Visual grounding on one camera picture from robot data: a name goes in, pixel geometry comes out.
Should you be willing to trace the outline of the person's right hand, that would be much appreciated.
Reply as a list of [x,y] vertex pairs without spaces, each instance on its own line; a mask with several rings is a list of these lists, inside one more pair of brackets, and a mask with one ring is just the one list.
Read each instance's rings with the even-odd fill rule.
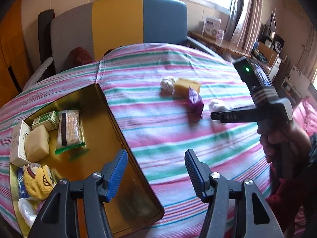
[[303,128],[296,121],[277,128],[270,133],[264,133],[264,125],[258,124],[257,133],[261,135],[260,144],[263,146],[266,161],[271,163],[276,158],[276,146],[282,143],[289,143],[290,150],[299,162],[308,160],[311,148],[311,140]]

